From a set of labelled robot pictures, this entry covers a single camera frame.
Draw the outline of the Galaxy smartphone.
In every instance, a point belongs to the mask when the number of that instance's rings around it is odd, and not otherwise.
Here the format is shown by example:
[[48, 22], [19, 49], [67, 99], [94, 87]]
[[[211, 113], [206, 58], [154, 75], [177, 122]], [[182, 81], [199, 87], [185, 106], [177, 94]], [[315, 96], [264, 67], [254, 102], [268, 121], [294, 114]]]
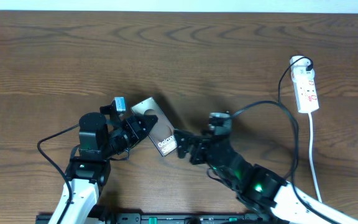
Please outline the Galaxy smartphone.
[[131, 110], [135, 115], [157, 116], [158, 121], [149, 133], [149, 138], [163, 157], [177, 148], [177, 142], [173, 135], [174, 127], [152, 97], [132, 106]]

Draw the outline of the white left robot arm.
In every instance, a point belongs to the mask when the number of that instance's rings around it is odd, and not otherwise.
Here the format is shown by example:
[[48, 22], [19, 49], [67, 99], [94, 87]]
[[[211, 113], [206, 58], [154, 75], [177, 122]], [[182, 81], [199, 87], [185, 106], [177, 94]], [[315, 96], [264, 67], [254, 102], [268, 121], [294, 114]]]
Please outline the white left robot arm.
[[124, 112], [111, 104], [80, 118], [80, 143], [62, 173], [65, 184], [50, 223], [116, 223], [116, 215], [98, 205], [111, 161], [145, 139], [158, 121], [156, 115], [121, 119]]

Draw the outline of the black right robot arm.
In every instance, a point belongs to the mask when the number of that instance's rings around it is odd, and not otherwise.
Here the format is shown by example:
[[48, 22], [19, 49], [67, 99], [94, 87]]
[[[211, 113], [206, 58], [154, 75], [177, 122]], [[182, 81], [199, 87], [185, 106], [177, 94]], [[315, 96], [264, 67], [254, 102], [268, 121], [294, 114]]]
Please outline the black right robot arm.
[[200, 136], [176, 129], [178, 156], [193, 165], [207, 164], [219, 181], [235, 191], [238, 201], [257, 213], [270, 213], [289, 223], [357, 223], [358, 221], [299, 191], [260, 165], [248, 163], [231, 146], [231, 120], [212, 118]]

